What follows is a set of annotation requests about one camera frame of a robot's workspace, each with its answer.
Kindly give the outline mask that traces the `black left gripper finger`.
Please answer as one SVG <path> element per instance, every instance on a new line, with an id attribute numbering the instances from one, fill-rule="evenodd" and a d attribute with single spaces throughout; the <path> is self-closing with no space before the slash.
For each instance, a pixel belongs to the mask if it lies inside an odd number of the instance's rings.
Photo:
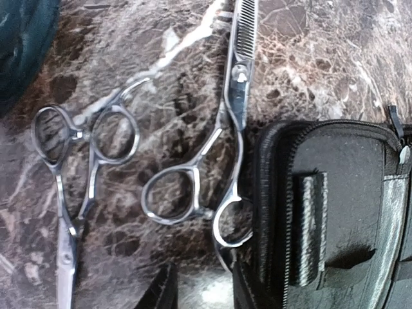
<path id="1" fill-rule="evenodd" d="M 178 271 L 174 263 L 162 265 L 135 309 L 177 309 Z"/>

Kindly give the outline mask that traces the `silver thinning shears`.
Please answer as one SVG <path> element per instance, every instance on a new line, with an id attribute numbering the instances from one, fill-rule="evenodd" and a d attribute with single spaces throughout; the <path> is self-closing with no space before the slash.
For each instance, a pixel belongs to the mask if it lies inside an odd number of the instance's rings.
<path id="1" fill-rule="evenodd" d="M 237 240 L 228 241 L 220 230 L 220 219 L 235 205 L 248 205 L 250 200 L 239 194 L 239 176 L 245 153 L 244 130 L 250 88 L 253 81 L 258 32 L 258 1 L 235 1 L 228 39 L 227 56 L 221 80 L 221 95 L 214 127 L 191 159 L 170 166 L 151 177 L 141 193 L 143 212 L 162 225 L 177 225 L 194 218 L 211 220 L 212 243 L 222 267 L 230 272 L 236 260 L 236 250 L 253 235 L 249 230 Z M 217 206 L 201 205 L 200 167 L 204 160 L 217 165 L 224 183 L 218 191 Z M 153 209 L 151 195 L 155 185 L 172 174 L 187 177 L 191 197 L 185 210 L 174 216 L 162 216 Z"/>

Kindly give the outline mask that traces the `silver straight scissors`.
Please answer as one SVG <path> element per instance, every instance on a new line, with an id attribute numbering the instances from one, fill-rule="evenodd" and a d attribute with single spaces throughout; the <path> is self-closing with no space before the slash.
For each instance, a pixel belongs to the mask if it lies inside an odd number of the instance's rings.
<path id="1" fill-rule="evenodd" d="M 140 131 L 125 103 L 150 80 L 143 77 L 110 94 L 85 123 L 59 105 L 42 107 L 32 120 L 34 148 L 53 175 L 57 193 L 57 308 L 75 304 L 81 242 L 88 212 L 97 202 L 99 169 L 127 164 L 135 155 Z"/>

